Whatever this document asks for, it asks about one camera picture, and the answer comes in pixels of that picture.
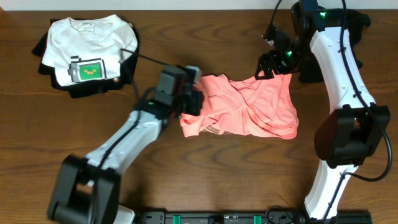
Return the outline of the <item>pink t-shirt with brown print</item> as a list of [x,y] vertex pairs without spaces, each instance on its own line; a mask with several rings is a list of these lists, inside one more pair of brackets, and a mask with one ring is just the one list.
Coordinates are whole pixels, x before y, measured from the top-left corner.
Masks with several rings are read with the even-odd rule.
[[269,80],[254,77],[242,81],[225,74],[200,78],[195,89],[204,94],[199,116],[182,114],[184,136],[201,132],[218,135],[253,135],[261,138],[293,139],[299,119],[290,98],[291,74]]

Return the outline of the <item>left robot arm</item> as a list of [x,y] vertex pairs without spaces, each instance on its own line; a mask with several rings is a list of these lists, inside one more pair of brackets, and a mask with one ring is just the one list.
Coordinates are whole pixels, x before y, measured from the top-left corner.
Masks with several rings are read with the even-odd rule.
[[67,156],[52,192],[48,219],[72,224],[134,223],[135,212],[119,203],[121,177],[174,118],[200,114],[204,96],[194,87],[200,77],[198,67],[165,65],[157,86],[142,94],[114,135],[85,157]]

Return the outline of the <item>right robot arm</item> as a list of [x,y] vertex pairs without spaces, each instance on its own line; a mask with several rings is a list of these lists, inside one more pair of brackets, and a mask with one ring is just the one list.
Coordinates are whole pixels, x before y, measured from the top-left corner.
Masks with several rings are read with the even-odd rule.
[[364,84],[349,40],[348,10],[326,9],[300,0],[291,8],[296,38],[290,40],[274,24],[263,39],[272,50],[259,57],[255,78],[299,73],[322,77],[330,114],[315,133],[320,160],[314,183],[299,212],[269,210],[269,223],[371,223],[369,212],[341,212],[338,202],[358,167],[381,141],[387,148],[385,172],[392,168],[392,146],[386,133],[391,114],[376,104]]

